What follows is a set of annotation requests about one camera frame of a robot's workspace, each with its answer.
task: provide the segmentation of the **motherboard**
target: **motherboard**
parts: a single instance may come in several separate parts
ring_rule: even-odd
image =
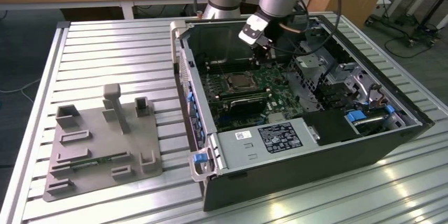
[[[219,132],[279,122],[303,114],[286,75],[284,66],[278,64],[202,75]]]

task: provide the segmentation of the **table leg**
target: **table leg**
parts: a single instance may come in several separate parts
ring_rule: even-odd
[[[134,1],[122,1],[122,10],[124,19],[134,19],[132,6]]]

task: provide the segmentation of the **power supply label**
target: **power supply label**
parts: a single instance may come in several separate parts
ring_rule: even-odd
[[[259,132],[270,153],[283,152],[303,146],[291,123],[259,128]]]

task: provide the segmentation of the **black side panel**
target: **black side panel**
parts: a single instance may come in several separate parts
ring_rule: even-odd
[[[428,128],[416,126],[238,174],[218,177],[206,187],[204,211],[375,164],[399,145],[416,138]]]

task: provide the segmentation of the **small white object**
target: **small white object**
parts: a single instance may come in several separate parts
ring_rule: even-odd
[[[251,134],[251,131],[243,131],[243,132],[236,132],[235,136],[238,140],[242,140],[246,138],[251,138],[252,134]]]

